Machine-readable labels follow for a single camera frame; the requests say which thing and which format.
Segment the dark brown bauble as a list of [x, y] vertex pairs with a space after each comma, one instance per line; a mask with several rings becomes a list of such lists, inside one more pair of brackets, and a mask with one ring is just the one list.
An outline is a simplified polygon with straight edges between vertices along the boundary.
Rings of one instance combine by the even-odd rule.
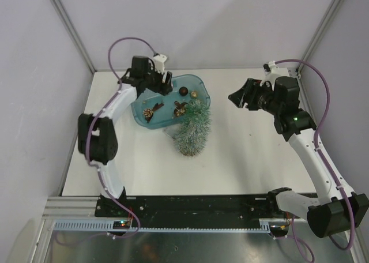
[[189, 90], [186, 87], [180, 87], [178, 92], [181, 96], [186, 96], [188, 95]]

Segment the clear battery box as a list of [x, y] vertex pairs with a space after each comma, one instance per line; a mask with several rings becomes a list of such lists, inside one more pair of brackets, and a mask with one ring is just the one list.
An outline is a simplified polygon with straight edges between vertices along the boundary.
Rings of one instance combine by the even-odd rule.
[[175, 125], [168, 126], [163, 129], [163, 132], [165, 133], [165, 135], [171, 137], [172, 139], [175, 138], [177, 131], [178, 131], [178, 127]]

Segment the small frosted christmas tree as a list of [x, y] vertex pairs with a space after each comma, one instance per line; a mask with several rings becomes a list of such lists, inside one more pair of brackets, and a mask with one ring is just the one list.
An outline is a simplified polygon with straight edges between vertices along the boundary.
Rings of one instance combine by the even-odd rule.
[[185, 109], [174, 145], [183, 156], [194, 157], [205, 149], [211, 131], [210, 108], [200, 100], [192, 100]]

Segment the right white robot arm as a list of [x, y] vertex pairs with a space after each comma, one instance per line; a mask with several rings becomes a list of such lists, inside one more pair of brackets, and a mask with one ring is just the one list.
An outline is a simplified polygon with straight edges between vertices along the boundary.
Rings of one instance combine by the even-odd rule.
[[306, 220], [319, 238], [355, 230], [368, 211], [368, 198], [356, 194], [334, 166], [316, 136], [314, 120], [299, 106], [299, 94], [297, 79], [279, 76], [265, 82], [249, 78], [228, 96], [237, 108], [264, 110], [273, 115], [277, 134], [298, 154], [316, 190], [315, 198], [288, 187], [269, 191], [266, 211], [271, 217], [289, 212]]

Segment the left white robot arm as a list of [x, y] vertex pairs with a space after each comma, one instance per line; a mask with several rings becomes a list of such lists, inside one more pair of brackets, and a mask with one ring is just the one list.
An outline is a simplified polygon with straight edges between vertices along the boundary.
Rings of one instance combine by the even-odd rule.
[[102, 193], [110, 198], [107, 209], [114, 216], [126, 213], [127, 202], [121, 199], [124, 185], [115, 164], [118, 139], [115, 124], [138, 97], [150, 90], [165, 96], [172, 92], [172, 72], [165, 70], [164, 54], [153, 57], [134, 56], [131, 67], [118, 76], [118, 89], [97, 113], [78, 117], [78, 151], [87, 164], [97, 169]]

